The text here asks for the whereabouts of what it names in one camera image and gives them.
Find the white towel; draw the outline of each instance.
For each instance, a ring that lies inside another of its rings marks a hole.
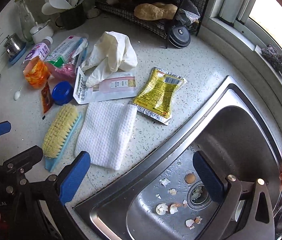
[[[74,155],[87,151],[92,164],[119,170],[136,115],[134,105],[90,103]]]

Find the glass carafe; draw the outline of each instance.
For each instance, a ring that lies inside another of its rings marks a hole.
[[[33,43],[30,29],[35,26],[36,21],[28,8],[29,0],[15,0],[19,9],[21,30],[27,42]]]

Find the purple label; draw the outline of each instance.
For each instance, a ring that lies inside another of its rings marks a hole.
[[[44,60],[49,53],[49,48],[45,43],[38,43],[36,46],[32,48],[32,50],[28,53],[24,62],[27,60],[32,60],[36,56],[39,56],[41,60]]]

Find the black mug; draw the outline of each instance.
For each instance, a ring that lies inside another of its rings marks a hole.
[[[57,19],[61,18],[62,20],[62,25],[58,25],[57,24]],[[83,5],[82,3],[80,3],[78,6],[70,9],[70,10],[66,10],[62,13],[60,13],[59,16],[56,20],[55,20],[55,25],[59,28],[64,28],[66,30],[72,30],[75,29],[79,26],[81,26],[82,24],[85,23],[87,17],[84,13],[83,10]]]

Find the window glass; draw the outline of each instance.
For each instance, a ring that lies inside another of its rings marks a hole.
[[[282,48],[282,6],[276,0],[256,0],[249,17]]]

